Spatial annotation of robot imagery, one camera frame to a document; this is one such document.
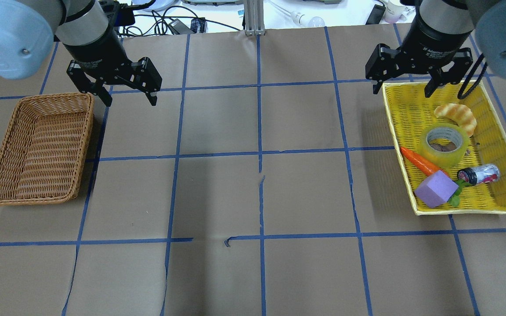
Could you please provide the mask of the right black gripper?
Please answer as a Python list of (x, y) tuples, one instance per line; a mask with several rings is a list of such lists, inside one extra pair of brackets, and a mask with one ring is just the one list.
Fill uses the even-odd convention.
[(365, 65), (365, 77), (371, 80), (377, 95), (382, 84), (403, 74), (430, 75), (424, 88), (429, 98), (437, 88), (459, 84), (470, 70), (473, 56), (470, 48), (462, 48), (466, 30), (441, 31), (422, 17), (415, 17), (401, 46), (391, 49), (378, 44)]

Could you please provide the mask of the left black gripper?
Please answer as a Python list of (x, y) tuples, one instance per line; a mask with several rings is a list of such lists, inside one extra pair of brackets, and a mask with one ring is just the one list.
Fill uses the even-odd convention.
[(110, 107), (112, 96), (104, 87), (104, 80), (107, 80), (113, 85), (137, 86), (146, 94), (151, 106), (157, 105), (157, 92), (161, 90), (163, 79), (156, 66), (150, 58), (143, 57), (137, 62), (135, 71), (130, 70), (132, 62), (113, 27), (108, 27), (91, 43), (66, 45), (66, 49), (75, 61), (70, 62), (66, 74), (80, 93), (97, 96)]

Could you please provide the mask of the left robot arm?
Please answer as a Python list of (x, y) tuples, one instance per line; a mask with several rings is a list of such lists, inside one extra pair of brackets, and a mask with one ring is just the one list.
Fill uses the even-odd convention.
[(66, 72), (79, 92), (110, 106), (106, 86), (123, 85), (155, 106), (161, 75), (148, 57), (131, 61), (117, 32), (138, 9), (115, 0), (0, 0), (0, 77), (32, 76), (58, 40), (72, 57)]

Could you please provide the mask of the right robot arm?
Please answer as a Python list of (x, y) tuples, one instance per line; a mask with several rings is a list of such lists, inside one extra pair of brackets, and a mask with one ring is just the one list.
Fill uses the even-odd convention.
[(460, 84), (457, 98), (478, 86), (487, 68), (506, 79), (506, 0), (402, 0), (416, 15), (399, 48), (380, 43), (365, 65), (377, 94), (386, 80), (429, 75), (424, 96)]

